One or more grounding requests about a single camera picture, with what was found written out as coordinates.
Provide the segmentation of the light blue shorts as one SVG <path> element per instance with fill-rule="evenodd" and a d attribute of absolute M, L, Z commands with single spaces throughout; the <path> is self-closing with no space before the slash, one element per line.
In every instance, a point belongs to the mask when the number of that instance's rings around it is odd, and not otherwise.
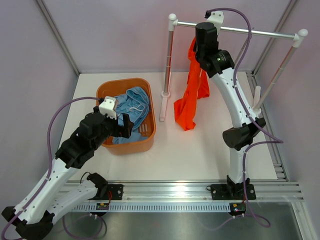
<path fill-rule="evenodd" d="M 150 100 L 147 93 L 140 87 L 135 86 L 126 90 L 124 94 L 115 96 L 118 101 L 116 113 L 118 124 L 124 125 L 123 115 L 128 114 L 129 120 L 133 123 L 131 135 L 129 138 L 114 137 L 114 145 L 128 144 L 146 140 L 148 137 L 139 133 L 139 127 L 145 120 L 150 111 Z"/>

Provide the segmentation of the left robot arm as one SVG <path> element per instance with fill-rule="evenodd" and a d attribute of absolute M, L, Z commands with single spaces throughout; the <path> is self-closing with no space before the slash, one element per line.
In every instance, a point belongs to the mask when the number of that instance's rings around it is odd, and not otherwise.
<path fill-rule="evenodd" d="M 21 239 L 42 240 L 66 213 L 90 199 L 110 197 L 108 181 L 101 175 L 91 173 L 85 181 L 71 192 L 55 198 L 65 183 L 91 159 L 95 151 L 109 137 L 129 138 L 134 124 L 128 114 L 113 118 L 95 107 L 79 123 L 79 127 L 65 140 L 55 154 L 47 173 L 36 187 L 16 206 L 7 206 L 2 216 L 9 225 L 15 226 Z"/>

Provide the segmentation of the orange shorts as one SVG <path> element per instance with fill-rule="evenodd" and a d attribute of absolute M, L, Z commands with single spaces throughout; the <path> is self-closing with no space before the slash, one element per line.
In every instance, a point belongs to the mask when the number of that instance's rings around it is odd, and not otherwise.
<path fill-rule="evenodd" d="M 183 97 L 173 104 L 175 122 L 184 130 L 193 130 L 196 126 L 194 117 L 197 111 L 197 100 L 210 96 L 207 73 L 201 69 L 196 60 L 196 40 L 193 39 L 187 53 L 189 64 L 186 89 Z"/>

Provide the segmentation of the orange plastic basket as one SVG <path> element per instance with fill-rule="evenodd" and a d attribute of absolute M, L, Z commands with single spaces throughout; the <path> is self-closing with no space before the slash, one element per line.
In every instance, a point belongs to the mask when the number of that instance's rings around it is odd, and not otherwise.
<path fill-rule="evenodd" d="M 146 140 L 125 143 L 125 144 L 113 144 L 113 138 L 109 138 L 102 146 L 107 148 L 110 153 L 114 155 L 127 155 L 134 153 L 141 153 L 148 151 L 153 143 L 156 133 L 156 120 L 153 106 L 153 98 L 150 84 L 142 78 L 127 78 L 119 80 L 111 80 L 100 85 L 96 91 L 98 98 L 102 97 L 114 97 L 125 94 L 126 90 L 133 87 L 141 87 L 149 98 L 149 113 L 145 120 L 141 123 L 138 131 L 143 137 L 147 137 Z"/>

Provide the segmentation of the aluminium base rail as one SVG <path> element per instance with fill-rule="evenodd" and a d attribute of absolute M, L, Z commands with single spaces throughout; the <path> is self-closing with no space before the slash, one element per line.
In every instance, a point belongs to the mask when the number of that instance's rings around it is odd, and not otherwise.
<path fill-rule="evenodd" d="M 123 185 L 122 202 L 128 203 L 202 203 L 212 202 L 215 190 L 210 185 L 221 184 L 213 180 L 169 181 L 109 181 L 110 185 Z M 256 202 L 303 202 L 304 195 L 297 182 L 252 181 Z"/>

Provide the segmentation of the grey hanger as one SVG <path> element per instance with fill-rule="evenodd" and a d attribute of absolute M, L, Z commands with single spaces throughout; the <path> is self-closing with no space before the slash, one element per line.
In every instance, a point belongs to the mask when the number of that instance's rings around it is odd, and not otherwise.
<path fill-rule="evenodd" d="M 240 49 L 240 52 L 239 52 L 239 54 L 238 54 L 239 57 L 241 57 L 241 56 L 245 53 L 246 48 L 247 48 L 248 43 L 249 43 L 249 41 L 251 40 L 251 38 L 252 38 L 252 31 L 249 31 L 248 34 L 247 34 L 247 37 L 245 38 L 245 41 L 244 41 L 241 49 Z"/>

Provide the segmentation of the white metal clothes rack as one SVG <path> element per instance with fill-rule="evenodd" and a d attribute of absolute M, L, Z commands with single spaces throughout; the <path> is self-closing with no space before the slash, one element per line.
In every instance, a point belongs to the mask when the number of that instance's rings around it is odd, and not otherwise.
<path fill-rule="evenodd" d="M 212 11 L 227 11 L 225 8 L 217 8 L 213 10 L 208 10 L 207 12 Z M 170 98 L 170 80 L 171 80 L 171 61 L 172 61 L 172 50 L 173 50 L 173 42 L 174 42 L 174 30 L 175 27 L 182 26 L 182 27 L 190 27 L 194 28 L 196 24 L 194 22 L 185 22 L 180 21 L 177 19 L 177 16 L 174 13 L 169 14 L 168 16 L 168 44 L 167 44 L 167 57 L 166 57 L 166 69 L 165 69 L 165 77 L 164 77 L 164 90 L 161 93 L 161 107 L 159 113 L 159 120 L 161 122 L 165 121 L 166 113 L 168 108 L 168 100 Z M 308 31 L 306 29 L 301 29 L 297 33 L 281 33 L 278 31 L 260 31 L 254 30 L 252 28 L 242 29 L 242 28 L 234 28 L 234 27 L 226 27 L 222 26 L 220 31 L 224 32 L 231 32 L 231 33 L 239 33 L 239 34 L 246 34 L 248 32 L 252 32 L 252 35 L 256 36 L 263 36 L 270 38 L 270 41 L 266 48 L 264 49 L 264 53 L 269 51 L 271 44 L 273 43 L 273 39 L 286 39 L 292 40 L 292 46 L 288 51 L 286 57 L 282 61 L 280 67 L 278 68 L 277 72 L 274 75 L 274 78 L 271 80 L 266 92 L 262 95 L 261 99 L 257 104 L 255 104 L 254 109 L 260 107 L 263 104 L 263 101 L 269 94 L 270 90 L 273 88 L 272 85 L 278 80 L 280 75 L 282 74 L 283 70 L 285 69 L 286 65 L 290 61 L 293 53 L 296 49 L 302 44 L 304 38 L 308 35 Z"/>

